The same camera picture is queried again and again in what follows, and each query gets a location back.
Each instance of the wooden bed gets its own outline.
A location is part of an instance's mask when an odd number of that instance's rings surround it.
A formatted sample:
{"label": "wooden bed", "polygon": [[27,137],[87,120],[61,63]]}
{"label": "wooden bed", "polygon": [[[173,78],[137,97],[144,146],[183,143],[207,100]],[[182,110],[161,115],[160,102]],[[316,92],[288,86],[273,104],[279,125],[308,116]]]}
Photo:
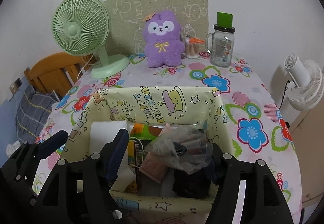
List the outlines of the wooden bed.
{"label": "wooden bed", "polygon": [[[64,97],[72,88],[72,84],[65,72],[69,74],[71,80],[75,83],[80,69],[91,56],[84,56],[82,59],[81,57],[72,56],[65,52],[59,52],[37,62],[31,70],[25,70],[24,74],[35,89],[42,93],[52,93],[54,90],[61,97]],[[93,57],[89,63],[93,64],[95,62],[96,60]]]}

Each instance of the robotic arm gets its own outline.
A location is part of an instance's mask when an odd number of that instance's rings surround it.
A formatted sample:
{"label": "robotic arm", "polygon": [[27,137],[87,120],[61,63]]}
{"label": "robotic arm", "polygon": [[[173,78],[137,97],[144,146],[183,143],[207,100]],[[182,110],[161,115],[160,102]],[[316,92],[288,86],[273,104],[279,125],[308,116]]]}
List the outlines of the robotic arm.
{"label": "robotic arm", "polygon": [[[83,161],[68,163],[60,159],[40,194],[34,193],[31,187],[40,160],[67,138],[67,132],[61,130],[43,143],[25,143],[1,168],[0,218],[4,223],[128,223],[129,211],[120,208],[109,193],[128,145],[125,129],[120,129],[100,153]],[[246,180],[246,191],[240,224],[293,224],[285,198],[263,160],[239,161],[213,144],[213,159],[205,172],[219,185],[206,224],[232,223],[241,180]],[[77,180],[83,181],[81,192]]]}

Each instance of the black jar lid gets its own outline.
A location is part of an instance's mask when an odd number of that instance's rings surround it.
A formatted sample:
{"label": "black jar lid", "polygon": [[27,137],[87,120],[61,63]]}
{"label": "black jar lid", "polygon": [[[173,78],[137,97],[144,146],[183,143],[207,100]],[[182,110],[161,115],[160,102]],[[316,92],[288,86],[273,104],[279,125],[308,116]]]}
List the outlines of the black jar lid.
{"label": "black jar lid", "polygon": [[217,24],[214,24],[214,30],[227,32],[227,33],[234,33],[235,32],[235,28],[233,28],[233,27],[231,27],[231,28],[223,28],[223,27],[217,26]]}

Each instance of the yellow bow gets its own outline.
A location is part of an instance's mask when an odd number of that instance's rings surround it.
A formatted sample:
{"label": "yellow bow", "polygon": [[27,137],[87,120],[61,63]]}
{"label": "yellow bow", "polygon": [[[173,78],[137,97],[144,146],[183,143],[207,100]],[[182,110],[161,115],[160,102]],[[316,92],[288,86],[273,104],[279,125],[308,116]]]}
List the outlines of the yellow bow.
{"label": "yellow bow", "polygon": [[162,50],[163,51],[166,51],[165,48],[164,48],[164,46],[165,47],[169,46],[169,42],[165,42],[163,44],[162,43],[156,43],[155,44],[155,47],[157,47],[157,48],[159,47],[160,48],[160,50],[158,52],[161,52]]}

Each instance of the silver screw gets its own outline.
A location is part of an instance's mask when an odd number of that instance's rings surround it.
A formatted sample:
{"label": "silver screw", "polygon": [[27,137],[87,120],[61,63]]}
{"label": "silver screw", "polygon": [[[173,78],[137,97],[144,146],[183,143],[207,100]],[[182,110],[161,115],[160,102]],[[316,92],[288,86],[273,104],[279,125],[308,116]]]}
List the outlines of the silver screw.
{"label": "silver screw", "polygon": [[262,159],[259,159],[259,160],[258,160],[258,164],[259,164],[260,166],[265,166],[265,161],[262,160]]}
{"label": "silver screw", "polygon": [[35,206],[35,203],[36,203],[36,200],[35,200],[35,199],[31,199],[31,200],[30,200],[30,204],[31,204],[32,206]]}
{"label": "silver screw", "polygon": [[115,220],[120,220],[123,217],[122,212],[119,210],[114,210],[111,212]]}
{"label": "silver screw", "polygon": [[223,154],[223,157],[224,157],[225,159],[227,159],[227,160],[230,160],[230,159],[232,158],[232,155],[229,154],[229,153],[225,153],[225,154]]}
{"label": "silver screw", "polygon": [[60,160],[57,162],[57,164],[58,164],[59,166],[63,166],[63,165],[65,164],[65,159],[60,159]]}
{"label": "silver screw", "polygon": [[100,158],[100,154],[99,154],[99,153],[93,153],[93,154],[91,155],[91,158],[92,158],[93,160],[96,160],[96,159]]}

